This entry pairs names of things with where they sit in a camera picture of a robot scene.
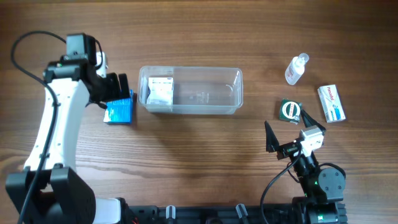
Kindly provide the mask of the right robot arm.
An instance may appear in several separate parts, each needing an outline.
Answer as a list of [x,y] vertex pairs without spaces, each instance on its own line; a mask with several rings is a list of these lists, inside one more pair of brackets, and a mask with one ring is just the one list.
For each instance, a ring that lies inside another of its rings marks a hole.
[[346,172],[333,163],[319,163],[314,151],[323,146],[326,128],[314,120],[305,110],[300,112],[305,129],[298,138],[280,144],[268,121],[266,151],[275,152],[278,160],[289,158],[286,168],[280,171],[265,187],[260,199],[260,216],[267,223],[264,199],[270,188],[291,169],[296,173],[295,181],[300,184],[304,196],[295,197],[292,208],[298,215],[298,223],[343,223],[347,221],[343,201]]

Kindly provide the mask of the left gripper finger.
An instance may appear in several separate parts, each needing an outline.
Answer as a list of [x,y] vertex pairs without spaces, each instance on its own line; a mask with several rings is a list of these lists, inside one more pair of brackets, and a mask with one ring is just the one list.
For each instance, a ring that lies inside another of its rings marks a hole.
[[106,75],[106,83],[107,83],[107,101],[118,100],[120,99],[120,85],[118,75],[116,73],[109,73]]
[[125,73],[121,73],[118,75],[118,77],[120,85],[120,94],[119,94],[120,99],[130,98],[131,94],[127,80],[127,75]]

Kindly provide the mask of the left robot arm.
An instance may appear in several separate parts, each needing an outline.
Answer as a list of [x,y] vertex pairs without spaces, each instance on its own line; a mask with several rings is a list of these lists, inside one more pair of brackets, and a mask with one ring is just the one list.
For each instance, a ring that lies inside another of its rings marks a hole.
[[89,102],[130,98],[126,74],[98,75],[86,59],[49,63],[44,70],[45,106],[34,148],[20,172],[8,175],[6,191],[19,223],[123,223],[121,198],[98,198],[76,172],[76,145]]

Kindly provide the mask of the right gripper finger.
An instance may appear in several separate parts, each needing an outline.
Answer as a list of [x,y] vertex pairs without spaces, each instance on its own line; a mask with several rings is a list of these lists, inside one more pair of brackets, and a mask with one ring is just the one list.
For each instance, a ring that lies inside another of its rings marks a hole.
[[264,126],[266,130],[266,151],[267,152],[278,151],[280,144],[268,121],[264,122]]
[[306,128],[316,126],[321,131],[326,131],[326,128],[314,120],[305,110],[301,110],[300,115]]

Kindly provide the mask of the white medicine box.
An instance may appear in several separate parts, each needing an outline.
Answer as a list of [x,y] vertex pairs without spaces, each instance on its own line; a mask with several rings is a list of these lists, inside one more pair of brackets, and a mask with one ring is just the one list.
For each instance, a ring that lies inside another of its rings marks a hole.
[[172,77],[150,77],[149,105],[171,105],[173,103],[174,79]]

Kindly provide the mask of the blue medicine box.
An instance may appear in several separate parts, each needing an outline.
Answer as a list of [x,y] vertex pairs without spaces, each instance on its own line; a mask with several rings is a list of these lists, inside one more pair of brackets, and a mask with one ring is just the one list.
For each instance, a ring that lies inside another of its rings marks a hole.
[[106,124],[131,124],[134,106],[134,92],[130,90],[130,97],[110,101],[106,104],[103,122]]

